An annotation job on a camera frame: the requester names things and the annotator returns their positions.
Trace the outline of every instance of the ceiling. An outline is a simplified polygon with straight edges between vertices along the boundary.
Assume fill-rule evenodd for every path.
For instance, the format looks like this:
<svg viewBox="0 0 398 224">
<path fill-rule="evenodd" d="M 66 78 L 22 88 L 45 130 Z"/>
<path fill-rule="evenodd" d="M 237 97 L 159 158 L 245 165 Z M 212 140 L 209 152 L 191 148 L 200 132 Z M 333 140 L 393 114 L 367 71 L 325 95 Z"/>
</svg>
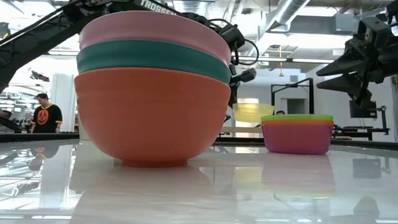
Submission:
<svg viewBox="0 0 398 224">
<path fill-rule="evenodd" d="M 374 10 L 390 1 L 381 0 L 311 0 L 301 8 L 291 22 L 287 33 L 265 32 L 267 17 L 277 9 L 279 0 L 208 0 L 208 1 L 165 1 L 180 12 L 195 12 L 208 19 L 225 18 L 237 24 L 244 36 L 256 42 L 260 55 L 266 57 L 325 58 L 335 59 L 341 55 L 344 43 L 351 38 L 352 31 L 334 32 L 330 21 L 336 13 L 351 15 Z M 67 1 L 53 0 L 0 0 L 0 22 L 10 23 L 11 32 L 28 26 Z M 56 51 L 78 51 L 78 36 L 60 44 Z M 240 49 L 241 55 L 255 56 L 247 44 Z M 283 68 L 299 68 L 302 72 L 316 67 L 305 63 L 283 63 Z M 256 68 L 280 68 L 280 62 L 259 63 Z"/>
</svg>

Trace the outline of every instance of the yellow bowl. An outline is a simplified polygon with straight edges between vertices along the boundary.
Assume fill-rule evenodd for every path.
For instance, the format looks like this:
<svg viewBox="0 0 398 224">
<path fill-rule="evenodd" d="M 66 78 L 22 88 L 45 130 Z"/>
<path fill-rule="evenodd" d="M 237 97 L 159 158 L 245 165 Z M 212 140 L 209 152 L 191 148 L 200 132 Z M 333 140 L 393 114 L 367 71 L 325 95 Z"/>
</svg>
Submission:
<svg viewBox="0 0 398 224">
<path fill-rule="evenodd" d="M 233 109 L 236 121 L 260 123 L 261 117 L 272 115 L 275 107 L 267 103 L 235 103 Z"/>
</svg>

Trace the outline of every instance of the teal bowl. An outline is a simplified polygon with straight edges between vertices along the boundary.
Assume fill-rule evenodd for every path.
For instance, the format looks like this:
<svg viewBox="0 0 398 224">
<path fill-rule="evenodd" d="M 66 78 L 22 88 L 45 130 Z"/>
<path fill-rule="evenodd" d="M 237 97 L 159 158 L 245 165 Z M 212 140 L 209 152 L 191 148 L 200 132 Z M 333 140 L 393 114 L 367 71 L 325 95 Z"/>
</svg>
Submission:
<svg viewBox="0 0 398 224">
<path fill-rule="evenodd" d="M 204 75 L 229 84 L 231 72 L 201 50 L 160 40 L 110 40 L 85 47 L 77 55 L 79 74 L 102 68 L 164 68 Z"/>
</svg>

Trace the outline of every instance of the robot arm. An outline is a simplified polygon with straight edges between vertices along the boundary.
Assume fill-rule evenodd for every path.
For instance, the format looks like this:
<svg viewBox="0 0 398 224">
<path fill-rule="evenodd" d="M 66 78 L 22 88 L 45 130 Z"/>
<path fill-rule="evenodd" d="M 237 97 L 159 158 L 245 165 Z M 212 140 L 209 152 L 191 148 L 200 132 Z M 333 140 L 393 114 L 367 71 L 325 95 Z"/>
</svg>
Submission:
<svg viewBox="0 0 398 224">
<path fill-rule="evenodd" d="M 105 14 L 128 10 L 157 11 L 197 21 L 218 33 L 231 51 L 235 52 L 230 68 L 240 63 L 238 49 L 244 45 L 245 38 L 236 26 L 228 22 L 220 27 L 203 16 L 194 13 L 179 13 L 155 0 L 76 0 L 0 40 L 0 92 L 8 86 L 19 68 L 40 55 L 47 54 L 52 48 L 79 33 L 93 19 Z"/>
<path fill-rule="evenodd" d="M 398 0 L 386 7 L 386 17 L 387 24 L 376 17 L 360 20 L 358 32 L 345 44 L 344 54 L 317 72 L 320 77 L 342 76 L 317 87 L 345 92 L 360 108 L 368 108 L 372 96 L 369 82 L 379 84 L 398 74 L 398 37 L 392 33 L 398 21 Z"/>
</svg>

